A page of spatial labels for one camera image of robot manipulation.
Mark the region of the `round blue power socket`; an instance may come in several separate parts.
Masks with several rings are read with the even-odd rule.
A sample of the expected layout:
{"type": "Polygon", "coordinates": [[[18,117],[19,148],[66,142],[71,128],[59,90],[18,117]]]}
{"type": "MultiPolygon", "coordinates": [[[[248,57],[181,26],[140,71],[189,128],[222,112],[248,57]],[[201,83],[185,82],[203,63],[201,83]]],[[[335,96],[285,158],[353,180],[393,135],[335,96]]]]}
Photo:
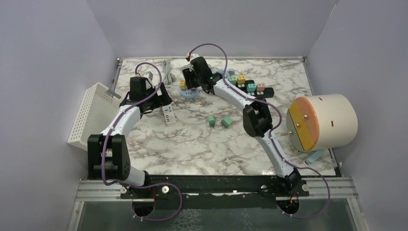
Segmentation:
{"type": "Polygon", "coordinates": [[[193,89],[193,90],[182,90],[179,89],[179,94],[182,98],[184,99],[194,99],[196,98],[200,93],[200,89],[193,89]]]}

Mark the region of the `white power strip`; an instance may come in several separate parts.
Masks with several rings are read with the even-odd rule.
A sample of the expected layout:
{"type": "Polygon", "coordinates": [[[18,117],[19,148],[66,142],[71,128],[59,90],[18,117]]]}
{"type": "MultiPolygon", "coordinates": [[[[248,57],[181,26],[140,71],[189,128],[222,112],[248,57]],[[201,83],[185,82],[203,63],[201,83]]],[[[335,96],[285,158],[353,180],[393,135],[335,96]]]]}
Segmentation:
{"type": "Polygon", "coordinates": [[[162,106],[163,115],[165,118],[165,122],[167,125],[173,124],[176,122],[176,117],[174,114],[174,110],[172,104],[162,106]]]}

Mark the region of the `green plug adapter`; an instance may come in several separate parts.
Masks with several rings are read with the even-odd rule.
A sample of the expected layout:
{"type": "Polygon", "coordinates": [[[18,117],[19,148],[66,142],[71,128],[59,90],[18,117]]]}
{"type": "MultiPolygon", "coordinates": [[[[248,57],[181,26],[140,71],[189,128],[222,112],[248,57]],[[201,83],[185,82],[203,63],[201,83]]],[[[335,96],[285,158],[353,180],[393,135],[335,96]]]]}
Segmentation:
{"type": "Polygon", "coordinates": [[[221,124],[224,128],[229,128],[234,121],[230,117],[226,117],[221,120],[221,124]]]}
{"type": "Polygon", "coordinates": [[[209,115],[209,116],[207,117],[207,121],[208,121],[209,127],[211,127],[211,128],[213,128],[213,127],[215,126],[215,124],[216,124],[215,118],[214,118],[213,115],[209,115]]]}

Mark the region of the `yellow plug adapter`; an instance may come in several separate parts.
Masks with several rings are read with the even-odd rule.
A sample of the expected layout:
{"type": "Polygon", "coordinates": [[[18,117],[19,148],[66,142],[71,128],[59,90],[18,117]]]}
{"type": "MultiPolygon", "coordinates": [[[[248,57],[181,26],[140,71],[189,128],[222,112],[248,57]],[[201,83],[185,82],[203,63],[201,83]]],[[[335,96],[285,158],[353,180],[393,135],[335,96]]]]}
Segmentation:
{"type": "Polygon", "coordinates": [[[181,91],[185,91],[187,88],[186,88],[186,85],[185,85],[185,80],[180,80],[180,82],[179,82],[179,87],[180,87],[180,90],[181,91]]]}

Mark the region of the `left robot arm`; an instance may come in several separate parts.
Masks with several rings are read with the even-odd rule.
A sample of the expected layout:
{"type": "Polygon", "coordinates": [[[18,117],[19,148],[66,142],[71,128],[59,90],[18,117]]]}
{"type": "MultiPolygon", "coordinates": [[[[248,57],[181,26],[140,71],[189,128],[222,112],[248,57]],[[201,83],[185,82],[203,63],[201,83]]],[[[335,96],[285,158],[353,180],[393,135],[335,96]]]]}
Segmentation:
{"type": "Polygon", "coordinates": [[[146,77],[132,77],[130,90],[113,121],[88,138],[88,179],[103,180],[107,185],[121,182],[133,186],[138,197],[148,196],[148,173],[131,166],[126,138],[144,114],[171,103],[164,84],[154,86],[146,77]]]}

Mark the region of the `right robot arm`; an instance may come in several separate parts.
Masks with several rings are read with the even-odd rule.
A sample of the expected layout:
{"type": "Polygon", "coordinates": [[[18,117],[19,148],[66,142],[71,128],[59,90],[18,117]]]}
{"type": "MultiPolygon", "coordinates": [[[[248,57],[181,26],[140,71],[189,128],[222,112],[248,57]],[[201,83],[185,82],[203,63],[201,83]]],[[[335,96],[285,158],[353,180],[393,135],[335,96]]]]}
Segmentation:
{"type": "Polygon", "coordinates": [[[295,192],[301,175],[296,167],[289,164],[275,137],[267,101],[244,93],[222,74],[213,73],[204,57],[192,54],[186,60],[190,63],[190,77],[195,87],[200,86],[204,92],[219,96],[242,111],[245,132],[259,142],[273,165],[278,191],[285,196],[295,192]]]}

